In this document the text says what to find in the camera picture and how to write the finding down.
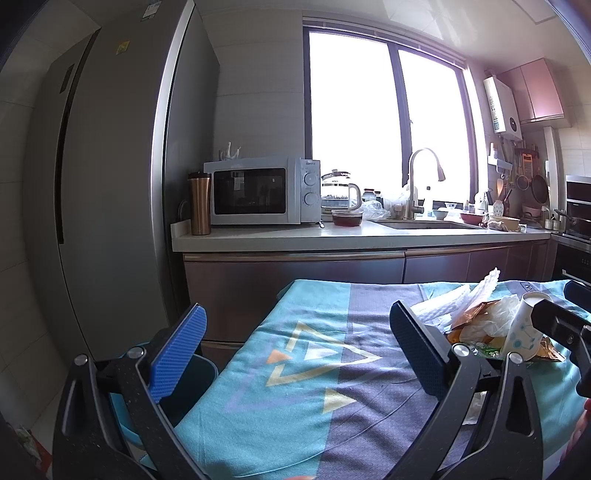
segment microwave knob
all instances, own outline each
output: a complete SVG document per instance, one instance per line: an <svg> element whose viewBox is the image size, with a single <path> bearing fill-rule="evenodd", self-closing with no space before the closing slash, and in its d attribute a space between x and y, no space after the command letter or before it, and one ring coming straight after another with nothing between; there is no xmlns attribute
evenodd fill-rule
<svg viewBox="0 0 591 480"><path fill-rule="evenodd" d="M315 193L306 193L306 195L304 196L304 203L306 205L316 205L317 202L318 195L316 195Z"/></svg>
<svg viewBox="0 0 591 480"><path fill-rule="evenodd" d="M313 173L307 173L306 175L304 175L304 183L306 185L308 185L308 187L311 187L312 185L316 185L316 182L318 181L318 177L316 175L314 175Z"/></svg>

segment yellow sticker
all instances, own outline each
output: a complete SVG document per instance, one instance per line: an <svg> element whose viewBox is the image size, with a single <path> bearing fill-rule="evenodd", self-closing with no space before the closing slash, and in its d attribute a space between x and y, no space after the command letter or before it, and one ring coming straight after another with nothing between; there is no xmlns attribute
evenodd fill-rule
<svg viewBox="0 0 591 480"><path fill-rule="evenodd" d="M128 48L129 48L129 40L121 42L119 44L119 46L117 47L117 52L115 53L115 55L119 55L120 53L126 52Z"/></svg>

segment faucet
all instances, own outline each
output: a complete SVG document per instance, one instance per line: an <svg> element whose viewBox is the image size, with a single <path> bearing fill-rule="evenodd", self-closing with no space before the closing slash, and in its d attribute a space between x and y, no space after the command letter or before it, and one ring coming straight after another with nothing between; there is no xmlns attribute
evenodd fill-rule
<svg viewBox="0 0 591 480"><path fill-rule="evenodd" d="M443 173L443 169L441 164L439 163L439 158L437 158L437 154L431 150L430 148L419 148L415 151L408 161L408 192L409 197L406 205L406 209L404 211L404 219L405 220L413 220L415 213L424 213L423 207L416 206L414 204L414 159L417 157L419 153L423 150L429 151L435 157L435 162L437 163L437 181L444 181L445 174Z"/></svg>

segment paper cup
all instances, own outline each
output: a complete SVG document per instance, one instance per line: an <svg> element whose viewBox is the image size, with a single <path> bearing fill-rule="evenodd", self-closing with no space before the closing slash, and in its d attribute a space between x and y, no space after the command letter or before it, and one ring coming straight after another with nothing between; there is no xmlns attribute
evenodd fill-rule
<svg viewBox="0 0 591 480"><path fill-rule="evenodd" d="M521 297L509 334L501 349L501 357L505 358L510 352L517 352L527 361L538 353L544 334L531 324L531 312L542 300L551 301L551 298L539 291L525 293Z"/></svg>

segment window frame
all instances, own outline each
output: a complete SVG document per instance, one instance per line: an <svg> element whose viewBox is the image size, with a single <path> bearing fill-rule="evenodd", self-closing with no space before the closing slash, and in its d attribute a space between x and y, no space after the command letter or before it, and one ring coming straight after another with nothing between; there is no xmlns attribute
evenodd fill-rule
<svg viewBox="0 0 591 480"><path fill-rule="evenodd" d="M365 40L377 41L384 43L388 47L390 53L390 63L392 65L392 72L394 74L394 83L396 87L396 96L398 99L398 115L400 117L400 138L401 138L401 154L402 154L402 185L408 182L408 160L413 154L413 138L411 133L410 112L408 109L408 98L406 85L404 83L404 73L402 72L402 64L400 62L399 52L407 51L415 55L419 55L426 59L436 61L448 68L451 68L456 73L457 84L460 89L460 96L462 98L462 106L464 110L464 118L466 120L466 133L468 141L469 152L469 167L470 167L470 202L474 202L476 191L478 190L478 155L476 149L476 131L474 126L474 119L472 117L472 108L468 97L468 89L466 86L466 79L464 71L445 60L438 59L428 53L420 50L415 50L398 44L391 40L384 40L383 38L372 37L370 35L363 35L342 30L335 30L333 28L320 27L303 27L303 44L304 44L304 152L306 158L312 158L312 101L311 101L311 77L310 77L310 33L325 33L336 34L344 37L363 38Z"/></svg>

